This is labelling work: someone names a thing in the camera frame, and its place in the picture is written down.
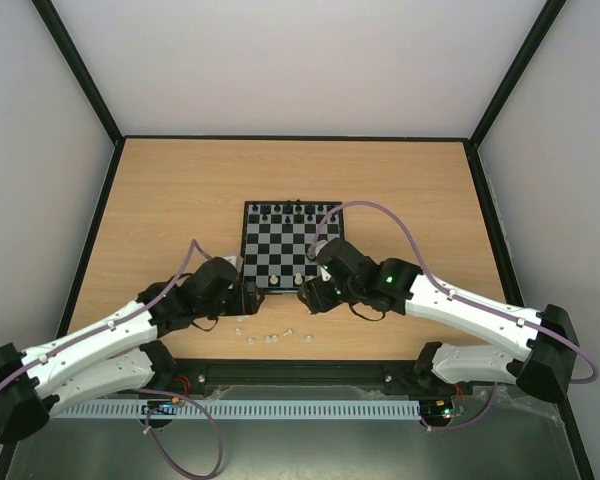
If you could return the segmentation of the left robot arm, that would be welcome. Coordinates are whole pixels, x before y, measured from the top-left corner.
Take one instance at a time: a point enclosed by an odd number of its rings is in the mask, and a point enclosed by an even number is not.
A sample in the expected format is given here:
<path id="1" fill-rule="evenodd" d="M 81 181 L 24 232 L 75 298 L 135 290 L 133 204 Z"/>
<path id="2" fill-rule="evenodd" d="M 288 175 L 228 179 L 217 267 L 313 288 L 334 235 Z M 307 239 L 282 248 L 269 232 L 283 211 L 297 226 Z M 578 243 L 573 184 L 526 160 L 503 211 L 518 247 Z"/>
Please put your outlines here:
<path id="1" fill-rule="evenodd" d="M 176 364 L 162 337 L 196 320 L 253 315 L 264 300 L 235 263 L 151 284 L 115 313 L 72 334 L 18 350 L 0 346 L 0 444 L 21 441 L 69 407 L 123 390 L 166 387 Z"/>

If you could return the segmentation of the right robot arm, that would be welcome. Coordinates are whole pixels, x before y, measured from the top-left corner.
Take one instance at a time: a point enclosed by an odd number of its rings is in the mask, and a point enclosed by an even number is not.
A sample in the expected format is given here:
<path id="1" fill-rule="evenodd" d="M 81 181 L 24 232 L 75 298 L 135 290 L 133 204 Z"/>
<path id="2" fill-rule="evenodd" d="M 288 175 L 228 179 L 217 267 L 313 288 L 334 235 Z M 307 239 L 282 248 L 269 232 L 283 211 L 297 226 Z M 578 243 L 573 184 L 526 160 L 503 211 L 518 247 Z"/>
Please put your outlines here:
<path id="1" fill-rule="evenodd" d="M 559 306 L 549 304 L 538 311 L 489 300 L 428 278 L 419 266 L 396 258 L 381 263 L 369 257 L 349 263 L 333 260 L 297 296 L 313 314 L 362 304 L 381 315 L 395 312 L 434 320 L 481 340 L 473 347 L 428 343 L 414 369 L 427 391 L 446 384 L 493 382 L 515 384 L 549 403 L 567 396 L 578 339 L 569 314 Z"/>

